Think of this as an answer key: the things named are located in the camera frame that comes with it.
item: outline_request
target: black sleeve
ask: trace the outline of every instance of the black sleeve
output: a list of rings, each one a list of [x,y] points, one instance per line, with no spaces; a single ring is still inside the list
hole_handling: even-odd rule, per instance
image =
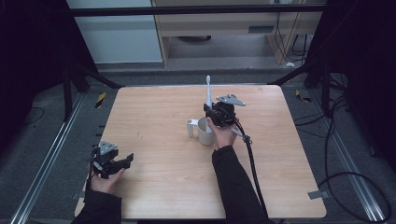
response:
[[[256,192],[232,146],[215,150],[212,163],[228,224],[274,223],[262,211]]]
[[[111,194],[89,190],[85,192],[84,207],[72,224],[121,223],[121,198]]]

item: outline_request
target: black wire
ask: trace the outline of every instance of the black wire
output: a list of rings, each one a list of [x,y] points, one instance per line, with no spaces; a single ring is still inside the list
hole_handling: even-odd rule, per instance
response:
[[[38,120],[40,120],[41,118],[43,118],[43,116],[44,116],[44,109],[43,109],[43,108],[35,106],[35,107],[32,107],[32,109],[39,109],[39,110],[41,110],[41,115],[38,117],[38,119],[34,119],[33,121],[29,121],[29,122],[23,123],[23,125],[33,124],[33,123],[35,123],[36,121],[38,121]]]
[[[2,3],[3,3],[3,9],[0,11],[0,15],[6,11],[6,0],[2,0]]]
[[[313,117],[313,116],[315,116],[315,115],[321,115],[322,113],[316,113],[316,114],[312,114],[312,115],[307,115],[307,116],[304,116],[304,117],[301,117],[301,118],[298,118],[298,119],[295,119],[294,121],[297,121],[297,120],[299,120],[299,119],[307,119],[307,118],[311,118],[311,117]]]
[[[251,168],[251,173],[253,174],[254,185],[256,186],[257,195],[259,196],[260,204],[262,205],[262,211],[264,212],[265,216],[268,217],[267,208],[265,206],[264,198],[262,197],[262,190],[260,189],[259,179],[257,178],[256,166],[254,164],[253,151],[251,149],[252,141],[250,140],[249,136],[245,135],[245,131],[242,128],[242,125],[239,122],[239,120],[237,120],[236,118],[233,118],[233,121],[234,121],[236,127],[239,129],[239,131],[243,135],[244,142],[247,145],[247,154],[248,154],[248,157],[250,160],[250,168]]]
[[[331,119],[331,123],[330,123],[330,127],[329,127],[329,131],[328,131],[328,133],[327,133],[327,136],[326,136],[326,142],[325,142],[325,152],[324,152],[324,164],[325,164],[325,179],[323,180],[323,181],[321,181],[319,184],[318,184],[318,188],[321,186],[321,185],[323,185],[324,183],[327,183],[327,187],[328,187],[328,189],[329,189],[329,192],[330,192],[330,194],[332,195],[332,197],[334,198],[334,200],[337,202],[337,204],[341,207],[341,208],[343,208],[347,213],[349,213],[350,215],[352,215],[354,218],[356,218],[356,219],[358,219],[358,220],[360,220],[360,221],[364,221],[364,222],[367,222],[367,223],[384,223],[384,222],[386,222],[386,221],[388,221],[389,219],[390,219],[390,217],[391,217],[391,206],[390,206],[390,203],[389,203],[389,201],[388,201],[388,199],[387,199],[387,197],[385,196],[385,193],[381,190],[381,188],[373,181],[373,180],[371,180],[370,178],[368,178],[367,176],[364,176],[364,175],[361,175],[361,174],[357,174],[357,173],[353,173],[353,172],[341,172],[341,173],[336,173],[336,174],[334,174],[334,175],[329,175],[329,166],[328,166],[328,145],[329,145],[329,140],[330,140],[330,136],[331,136],[331,134],[332,134],[332,126],[334,125],[334,116],[333,116],[333,113],[334,113],[334,111],[335,111],[335,108],[337,108],[336,106],[339,104],[339,103],[341,103],[342,101],[335,101],[334,102],[334,105],[332,106],[332,109],[331,109],[331,116],[330,116],[330,119]],[[367,218],[364,218],[364,217],[360,217],[359,215],[356,215],[355,213],[353,213],[352,211],[350,211],[349,209],[347,209],[338,199],[337,199],[337,197],[336,197],[336,195],[334,194],[334,192],[332,191],[332,186],[330,185],[330,179],[332,179],[332,178],[335,178],[335,177],[337,177],[337,176],[339,176],[339,175],[358,175],[358,176],[360,176],[360,177],[362,177],[362,178],[364,178],[364,179],[366,179],[367,181],[369,181],[377,190],[378,190],[378,192],[381,194],[381,196],[385,199],[385,202],[387,203],[387,207],[388,207],[388,211],[389,211],[389,213],[388,213],[388,215],[384,218],[384,219],[382,219],[382,220],[380,220],[380,221],[372,221],[372,220],[370,220],[370,219],[367,219]]]
[[[318,135],[318,134],[315,134],[315,133],[311,133],[311,132],[308,132],[308,131],[306,131],[304,129],[297,129],[297,130],[301,131],[301,132],[304,132],[304,133],[308,133],[308,134],[314,135],[315,137],[326,138],[326,136],[321,136],[321,135]]]
[[[277,48],[282,53],[283,59],[285,59],[287,62],[289,62],[289,63],[298,62],[298,61],[300,61],[302,59],[292,59],[292,58],[290,58],[288,56],[288,53],[286,52],[286,48],[285,48],[285,44],[283,42],[282,34],[280,33],[280,30],[279,30],[279,19],[280,19],[280,12],[277,12],[276,13],[276,29],[275,29],[275,42],[276,42]],[[282,43],[283,49],[279,46],[279,43],[277,42],[277,38],[276,38],[277,33],[279,33],[279,37],[280,37],[280,41]]]
[[[310,120],[310,121],[308,121],[308,122],[306,122],[306,123],[297,123],[297,124],[295,124],[295,126],[298,127],[298,126],[304,126],[304,125],[312,124],[312,123],[315,123],[315,122],[321,120],[321,119],[324,118],[325,116],[326,116],[326,115],[322,115],[322,116],[318,117],[317,119]]]

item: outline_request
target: person's arm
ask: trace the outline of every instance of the person's arm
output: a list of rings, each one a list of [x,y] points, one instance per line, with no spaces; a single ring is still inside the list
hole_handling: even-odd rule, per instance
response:
[[[236,135],[229,128],[216,127],[210,119],[208,124],[216,137],[218,147],[212,154],[212,163],[227,223],[274,223],[264,214],[248,174],[233,150]]]
[[[114,186],[125,170],[121,169],[109,179],[94,175],[91,190],[85,192],[84,207],[72,221],[79,223],[121,223],[121,198],[113,195]]]
[[[121,198],[100,191],[85,192],[84,207],[73,220],[78,223],[121,223]]]

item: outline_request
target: gray floor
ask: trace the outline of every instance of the gray floor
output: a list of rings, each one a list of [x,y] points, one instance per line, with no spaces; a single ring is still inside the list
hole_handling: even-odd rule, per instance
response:
[[[262,84],[282,77],[292,69],[285,64],[275,63],[268,43],[262,35],[212,36],[212,39],[207,42],[186,42],[185,39],[175,38],[172,43],[170,60],[166,68],[142,69],[139,67],[133,73],[131,71],[104,72],[103,75],[127,86],[205,84],[206,75],[212,76],[214,84]],[[296,89],[311,98],[315,98],[320,91],[319,87],[306,91],[302,85],[303,80],[304,76],[299,76],[282,88],[294,119],[320,112],[315,102],[308,103],[296,96]],[[89,78],[89,81],[91,89],[88,93],[74,91],[74,99],[79,96],[83,97],[81,109],[57,155],[47,181],[37,194],[35,205],[28,219],[30,223],[67,223],[74,216],[77,204],[76,195],[82,189],[87,175],[86,160],[89,158],[92,145],[100,140],[102,125],[106,124],[117,94],[116,90],[111,90],[93,79]],[[106,92],[103,105],[101,108],[94,108],[98,95],[103,91]],[[339,95],[338,91],[332,91],[332,98],[335,99]],[[4,223],[8,223],[21,204],[61,128],[64,115],[62,86],[56,86],[38,94],[34,107],[43,110],[32,109],[31,114],[26,118],[26,123],[29,124],[21,127],[9,146],[11,153],[0,159],[0,220]],[[372,178],[386,193],[393,205],[394,213],[396,210],[394,209],[396,174],[390,170],[384,159],[370,156],[369,146],[352,114],[347,112],[346,108],[347,105],[335,112],[336,130],[360,172]],[[299,119],[296,123],[309,121],[317,116]],[[319,122],[298,127],[298,130],[315,179],[320,182],[325,177],[325,139],[323,136],[328,131],[326,124],[322,119]],[[328,155],[330,174],[345,170],[334,141],[329,144]],[[333,191],[347,208],[367,218],[361,200],[350,182],[350,178],[346,176],[335,179],[331,182]],[[387,214],[384,200],[378,197],[374,189],[373,194],[383,213]],[[324,202],[328,213],[323,219],[291,220],[290,222],[361,223],[346,213],[332,197],[324,199]],[[396,219],[392,218],[389,223],[396,223]]]

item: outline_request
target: table top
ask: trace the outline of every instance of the table top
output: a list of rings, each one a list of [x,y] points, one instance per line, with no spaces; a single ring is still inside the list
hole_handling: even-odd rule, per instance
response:
[[[324,217],[318,190],[288,105],[278,86],[212,86],[216,96],[234,94],[246,106],[236,116],[253,141],[252,150],[270,218]],[[211,163],[215,145],[189,138],[186,119],[205,115],[206,86],[128,87],[119,90],[102,140],[119,146],[116,161],[134,153],[117,185],[124,218],[225,218]],[[253,180],[242,138],[236,154]],[[82,209],[79,200],[76,214]]]

